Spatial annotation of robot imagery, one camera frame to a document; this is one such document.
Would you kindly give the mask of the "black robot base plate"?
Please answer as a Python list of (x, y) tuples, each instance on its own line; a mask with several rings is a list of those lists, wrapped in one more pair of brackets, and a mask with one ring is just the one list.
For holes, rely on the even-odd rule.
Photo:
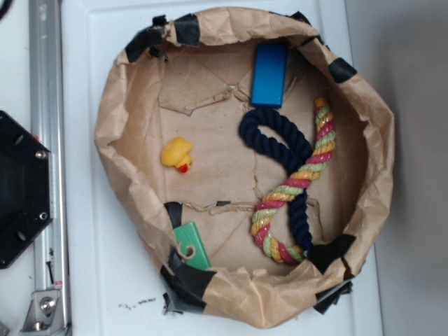
[(52, 220), (49, 150), (1, 112), (1, 269), (9, 268)]

